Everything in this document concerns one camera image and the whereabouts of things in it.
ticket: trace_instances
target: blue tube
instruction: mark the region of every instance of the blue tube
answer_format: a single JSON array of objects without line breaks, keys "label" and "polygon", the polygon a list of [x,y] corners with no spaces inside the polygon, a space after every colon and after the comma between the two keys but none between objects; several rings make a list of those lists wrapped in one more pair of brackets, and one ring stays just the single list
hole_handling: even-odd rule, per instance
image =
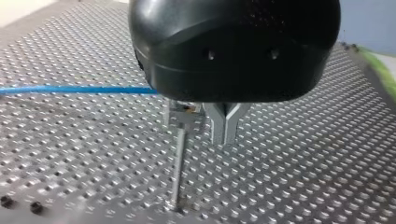
[{"label": "blue tube", "polygon": [[27,92],[158,94],[157,91],[149,87],[26,86],[0,88],[0,94]]}]

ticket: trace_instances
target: metal pin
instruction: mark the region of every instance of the metal pin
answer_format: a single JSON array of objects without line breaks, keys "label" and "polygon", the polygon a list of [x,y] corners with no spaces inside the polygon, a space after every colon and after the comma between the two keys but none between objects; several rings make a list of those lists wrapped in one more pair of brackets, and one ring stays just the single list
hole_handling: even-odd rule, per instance
[{"label": "metal pin", "polygon": [[172,198],[170,202],[170,209],[178,211],[180,209],[180,184],[182,181],[181,173],[184,166],[184,152],[186,148],[187,132],[179,128],[177,134],[177,155],[175,161],[174,178],[175,181],[172,187]]}]

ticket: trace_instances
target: metal tread plate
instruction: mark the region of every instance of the metal tread plate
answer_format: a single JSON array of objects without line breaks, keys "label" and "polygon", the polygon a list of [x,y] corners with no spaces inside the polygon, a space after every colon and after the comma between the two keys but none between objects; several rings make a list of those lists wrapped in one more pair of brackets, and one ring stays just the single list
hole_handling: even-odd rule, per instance
[{"label": "metal tread plate", "polygon": [[[1,50],[0,85],[146,86],[126,17],[98,2],[50,19]],[[0,223],[395,221],[396,115],[339,45],[305,97],[255,104],[237,144],[189,140],[182,214],[164,208],[176,133],[163,108],[161,96],[2,96],[0,192],[16,203]]]}]

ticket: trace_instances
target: black robot housing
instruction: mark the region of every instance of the black robot housing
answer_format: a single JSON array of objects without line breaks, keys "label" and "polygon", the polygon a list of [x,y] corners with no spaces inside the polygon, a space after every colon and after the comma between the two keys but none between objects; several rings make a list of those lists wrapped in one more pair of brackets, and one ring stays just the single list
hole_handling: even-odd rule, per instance
[{"label": "black robot housing", "polygon": [[340,27],[339,0],[131,0],[149,85],[189,102],[279,102],[318,83]]}]

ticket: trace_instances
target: black screw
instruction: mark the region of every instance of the black screw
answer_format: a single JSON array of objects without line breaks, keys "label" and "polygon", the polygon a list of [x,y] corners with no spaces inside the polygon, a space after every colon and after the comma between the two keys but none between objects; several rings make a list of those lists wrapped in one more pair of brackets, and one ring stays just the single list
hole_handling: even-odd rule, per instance
[{"label": "black screw", "polygon": [[44,210],[43,205],[40,202],[33,202],[30,204],[30,211],[36,215],[40,215]]},{"label": "black screw", "polygon": [[0,198],[0,203],[3,207],[9,208],[14,201],[8,195],[5,195]]}]

